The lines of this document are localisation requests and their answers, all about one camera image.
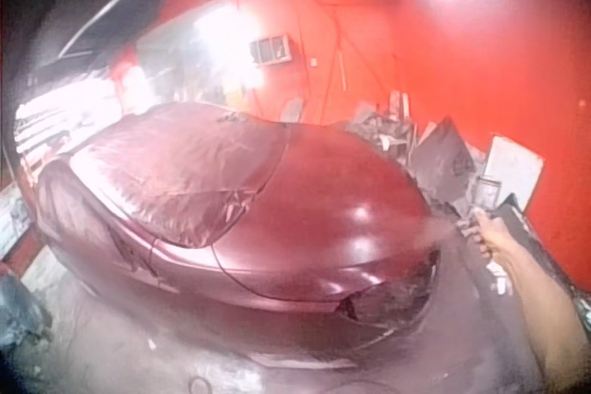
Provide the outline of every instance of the white board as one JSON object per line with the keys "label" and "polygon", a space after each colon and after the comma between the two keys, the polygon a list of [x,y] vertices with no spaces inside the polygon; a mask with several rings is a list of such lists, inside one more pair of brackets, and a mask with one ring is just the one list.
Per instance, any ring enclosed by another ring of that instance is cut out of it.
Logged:
{"label": "white board", "polygon": [[506,137],[495,136],[484,175],[501,182],[498,202],[515,193],[519,207],[525,210],[543,168],[544,160],[535,152]]}

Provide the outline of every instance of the finger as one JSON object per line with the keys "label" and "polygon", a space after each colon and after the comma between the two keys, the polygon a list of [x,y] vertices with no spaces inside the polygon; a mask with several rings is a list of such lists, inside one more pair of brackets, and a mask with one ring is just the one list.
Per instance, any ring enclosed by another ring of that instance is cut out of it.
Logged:
{"label": "finger", "polygon": [[488,218],[487,213],[483,209],[474,208],[472,214],[480,227],[485,227],[490,224],[490,219]]}

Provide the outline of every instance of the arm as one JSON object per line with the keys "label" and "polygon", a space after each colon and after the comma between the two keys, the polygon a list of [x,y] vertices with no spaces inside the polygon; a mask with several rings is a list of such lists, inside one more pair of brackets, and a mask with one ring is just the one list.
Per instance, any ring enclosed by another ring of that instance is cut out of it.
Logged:
{"label": "arm", "polygon": [[481,251],[499,263],[519,295],[527,334],[544,377],[562,391],[585,378],[589,345],[571,297],[507,231],[502,219],[476,212]]}

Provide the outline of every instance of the red wall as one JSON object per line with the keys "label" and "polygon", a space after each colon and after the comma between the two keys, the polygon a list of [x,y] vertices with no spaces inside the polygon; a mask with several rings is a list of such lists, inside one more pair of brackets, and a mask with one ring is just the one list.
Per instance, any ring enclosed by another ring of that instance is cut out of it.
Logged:
{"label": "red wall", "polygon": [[412,115],[449,114],[488,150],[500,133],[545,158],[528,213],[591,290],[589,0],[395,0],[392,32]]}
{"label": "red wall", "polygon": [[[160,23],[209,1],[167,0]],[[288,101],[302,98],[303,121],[328,124],[351,119],[361,101],[384,109],[398,88],[387,0],[231,1],[257,20],[263,36],[287,34],[294,57],[262,68],[252,113],[278,120]]]}

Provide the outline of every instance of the bright light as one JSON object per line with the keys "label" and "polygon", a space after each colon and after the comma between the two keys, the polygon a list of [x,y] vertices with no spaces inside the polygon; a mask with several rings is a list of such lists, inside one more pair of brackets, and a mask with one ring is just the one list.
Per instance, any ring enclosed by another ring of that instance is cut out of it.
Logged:
{"label": "bright light", "polygon": [[124,89],[123,102],[132,113],[145,113],[156,104],[156,98],[151,92],[144,70],[139,66],[131,67],[121,83]]}
{"label": "bright light", "polygon": [[365,207],[357,207],[353,211],[353,217],[356,221],[369,221],[369,211]]}
{"label": "bright light", "polygon": [[238,83],[248,89],[262,86],[262,72],[250,54],[250,43],[260,37],[259,24],[253,17],[232,6],[220,6],[197,20],[195,28],[228,85]]}

